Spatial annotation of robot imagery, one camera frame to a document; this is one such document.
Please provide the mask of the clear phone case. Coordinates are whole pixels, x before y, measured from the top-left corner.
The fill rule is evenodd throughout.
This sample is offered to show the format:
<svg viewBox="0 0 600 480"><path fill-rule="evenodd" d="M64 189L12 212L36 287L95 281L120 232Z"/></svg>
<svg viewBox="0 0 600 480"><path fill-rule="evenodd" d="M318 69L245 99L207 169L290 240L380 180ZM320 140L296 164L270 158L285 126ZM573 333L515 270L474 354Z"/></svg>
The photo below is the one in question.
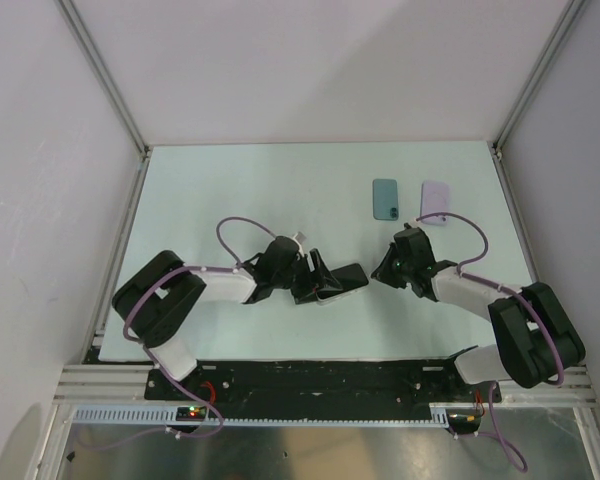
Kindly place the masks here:
<svg viewBox="0 0 600 480"><path fill-rule="evenodd" d="M369 285L368 277L363 270L351 270L344 274L337 274L336 279L340 282L340 289L337 291L322 291L319 294L320 300L317 302L318 304L326 305L343 299Z"/></svg>

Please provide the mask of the white phone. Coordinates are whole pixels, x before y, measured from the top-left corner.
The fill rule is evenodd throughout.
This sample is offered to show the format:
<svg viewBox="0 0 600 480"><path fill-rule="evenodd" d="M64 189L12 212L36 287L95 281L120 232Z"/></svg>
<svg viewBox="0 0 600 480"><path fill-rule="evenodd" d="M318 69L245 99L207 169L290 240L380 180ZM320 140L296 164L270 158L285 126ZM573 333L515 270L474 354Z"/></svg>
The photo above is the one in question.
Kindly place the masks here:
<svg viewBox="0 0 600 480"><path fill-rule="evenodd" d="M369 284L366 272L359 263L331 271L328 280L329 283L316 292L316 301L320 304L344 298Z"/></svg>

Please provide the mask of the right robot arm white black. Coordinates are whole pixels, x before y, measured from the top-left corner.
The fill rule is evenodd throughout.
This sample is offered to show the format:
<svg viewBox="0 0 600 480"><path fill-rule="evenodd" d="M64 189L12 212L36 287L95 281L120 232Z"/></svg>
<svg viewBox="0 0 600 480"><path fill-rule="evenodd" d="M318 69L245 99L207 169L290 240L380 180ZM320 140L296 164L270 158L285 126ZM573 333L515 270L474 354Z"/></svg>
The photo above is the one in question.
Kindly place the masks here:
<svg viewBox="0 0 600 480"><path fill-rule="evenodd" d="M453 357L442 376L444 393L466 400L479 383L511 380L526 389L560 385L586 348L554 290L546 283L513 287L438 261L425 232L406 224L395 234L371 277L419 298L459 307L490 323L495 343Z"/></svg>

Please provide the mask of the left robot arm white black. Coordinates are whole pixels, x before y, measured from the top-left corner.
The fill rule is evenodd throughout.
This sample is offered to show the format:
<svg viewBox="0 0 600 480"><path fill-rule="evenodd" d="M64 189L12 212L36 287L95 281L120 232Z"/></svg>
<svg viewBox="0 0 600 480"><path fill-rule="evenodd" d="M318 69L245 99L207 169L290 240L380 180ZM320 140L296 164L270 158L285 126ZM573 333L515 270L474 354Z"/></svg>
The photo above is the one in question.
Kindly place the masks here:
<svg viewBox="0 0 600 480"><path fill-rule="evenodd" d="M202 376L179 331L198 303L255 304L287 290L297 304L339 295L343 281L316 249L308 254L294 238L276 236L262 253L234 267L187 266L171 250L150 260L114 294L112 308L124 321L123 336L139 344L167 375L181 399L194 397Z"/></svg>

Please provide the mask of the teal phone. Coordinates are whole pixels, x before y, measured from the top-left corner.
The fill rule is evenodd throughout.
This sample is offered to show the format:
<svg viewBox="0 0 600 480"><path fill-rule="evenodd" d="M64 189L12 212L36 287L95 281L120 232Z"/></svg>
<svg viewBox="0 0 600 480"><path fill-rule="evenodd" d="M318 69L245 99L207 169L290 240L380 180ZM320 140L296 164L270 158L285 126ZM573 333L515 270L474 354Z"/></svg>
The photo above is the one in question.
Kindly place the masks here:
<svg viewBox="0 0 600 480"><path fill-rule="evenodd" d="M372 181L372 214L379 221L399 219L398 183L395 179Z"/></svg>

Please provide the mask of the purple phone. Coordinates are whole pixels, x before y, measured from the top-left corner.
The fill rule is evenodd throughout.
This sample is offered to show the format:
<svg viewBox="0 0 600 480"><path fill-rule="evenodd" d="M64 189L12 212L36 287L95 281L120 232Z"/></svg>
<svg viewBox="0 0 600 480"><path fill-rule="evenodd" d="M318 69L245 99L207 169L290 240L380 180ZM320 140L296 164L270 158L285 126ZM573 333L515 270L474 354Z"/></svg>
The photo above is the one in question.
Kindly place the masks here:
<svg viewBox="0 0 600 480"><path fill-rule="evenodd" d="M445 226L450 204L450 187L440 181L425 180L421 187L420 221L424 224Z"/></svg>

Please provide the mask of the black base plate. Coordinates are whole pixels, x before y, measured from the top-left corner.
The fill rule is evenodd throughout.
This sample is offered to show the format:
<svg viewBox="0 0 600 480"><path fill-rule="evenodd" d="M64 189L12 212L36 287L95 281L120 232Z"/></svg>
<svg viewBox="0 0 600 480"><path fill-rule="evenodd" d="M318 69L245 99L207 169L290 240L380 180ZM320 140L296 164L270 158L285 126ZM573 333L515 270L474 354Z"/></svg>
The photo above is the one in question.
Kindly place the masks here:
<svg viewBox="0 0 600 480"><path fill-rule="evenodd" d="M179 387L150 370L145 399L182 401L189 393L248 421L429 420L433 403L501 399L486 382L465 383L450 359L202 361Z"/></svg>

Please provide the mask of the aluminium frame rail front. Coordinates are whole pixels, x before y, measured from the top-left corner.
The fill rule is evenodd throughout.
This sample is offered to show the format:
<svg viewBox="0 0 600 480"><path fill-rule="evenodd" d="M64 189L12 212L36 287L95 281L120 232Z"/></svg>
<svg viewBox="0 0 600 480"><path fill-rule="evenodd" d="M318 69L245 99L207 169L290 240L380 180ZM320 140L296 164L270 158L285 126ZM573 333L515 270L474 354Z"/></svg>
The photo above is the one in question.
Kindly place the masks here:
<svg viewBox="0 0 600 480"><path fill-rule="evenodd" d="M388 376L329 372L295 374L278 366L271 375L263 374L260 379L251 374L231 373L228 380L221 380L216 370L205 370L203 373L213 377L211 384L220 396L225 392L236 393L240 389L250 392L260 387L271 387L275 391L291 389L307 394L388 389L400 397L413 394L421 401L431 404L462 401L458 394L434 394L433 390L442 387L443 382L435 380L433 377L437 372L430 369L425 371L425 380L404 385L399 385ZM160 372L147 365L73 365L63 369L54 400L65 403L164 401L166 396L158 392L160 386L167 390L174 388ZM511 380L505 380L498 383L498 391L494 396L496 401L521 408L591 407L597 404L597 397L584 367L567 370L565 381L560 386L540 384L525 389Z"/></svg>

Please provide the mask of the right aluminium corner post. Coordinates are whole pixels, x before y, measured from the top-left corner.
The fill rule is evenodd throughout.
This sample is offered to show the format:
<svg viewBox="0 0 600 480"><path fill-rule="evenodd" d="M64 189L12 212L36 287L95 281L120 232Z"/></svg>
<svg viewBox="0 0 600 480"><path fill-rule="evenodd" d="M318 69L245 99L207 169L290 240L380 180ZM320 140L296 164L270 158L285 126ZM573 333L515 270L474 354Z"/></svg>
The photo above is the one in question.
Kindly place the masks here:
<svg viewBox="0 0 600 480"><path fill-rule="evenodd" d="M562 49L584 14L590 2L587 0L570 0L551 33L544 43L540 54L535 60L529 75L524 81L520 92L517 94L512 107L491 143L491 151L497 161L503 158L503 150L514 130L530 108L535 96L538 94L543 82L546 80L551 68L558 59Z"/></svg>

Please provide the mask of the aluminium corner post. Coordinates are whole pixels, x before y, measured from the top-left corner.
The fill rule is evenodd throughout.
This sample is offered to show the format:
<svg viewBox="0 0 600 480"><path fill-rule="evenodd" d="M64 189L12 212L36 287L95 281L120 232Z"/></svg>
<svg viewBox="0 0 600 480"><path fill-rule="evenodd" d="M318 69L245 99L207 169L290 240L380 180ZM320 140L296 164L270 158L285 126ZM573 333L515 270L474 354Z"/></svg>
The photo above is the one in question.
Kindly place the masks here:
<svg viewBox="0 0 600 480"><path fill-rule="evenodd" d="M79 9L71 0L55 0L69 31L83 53L87 64L92 70L97 82L110 103L114 113L122 123L129 139L139 157L144 160L150 152L150 147L145 141L123 95L106 64L97 43L84 21Z"/></svg>
<svg viewBox="0 0 600 480"><path fill-rule="evenodd" d="M530 108L535 96L538 94L543 82L546 80L551 68L558 59L562 49L584 14L590 2L587 0L570 0L551 33L544 43L540 54L535 60L529 75L524 81L520 92L517 94L512 107L491 143L491 151L497 161L503 158L503 150L514 130Z"/></svg>

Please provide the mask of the left aluminium corner post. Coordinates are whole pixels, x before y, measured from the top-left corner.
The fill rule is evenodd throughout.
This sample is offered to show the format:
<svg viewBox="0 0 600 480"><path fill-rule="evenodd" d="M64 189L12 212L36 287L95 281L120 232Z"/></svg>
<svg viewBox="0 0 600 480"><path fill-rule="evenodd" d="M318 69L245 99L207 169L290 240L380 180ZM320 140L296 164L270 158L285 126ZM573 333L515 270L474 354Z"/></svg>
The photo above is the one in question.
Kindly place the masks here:
<svg viewBox="0 0 600 480"><path fill-rule="evenodd" d="M97 82L110 103L114 113L122 123L129 139L139 157L144 160L150 152L150 147L145 141L123 95L106 64L97 43L84 21L79 9L71 0L55 0L69 31L83 53L87 64L92 70Z"/></svg>

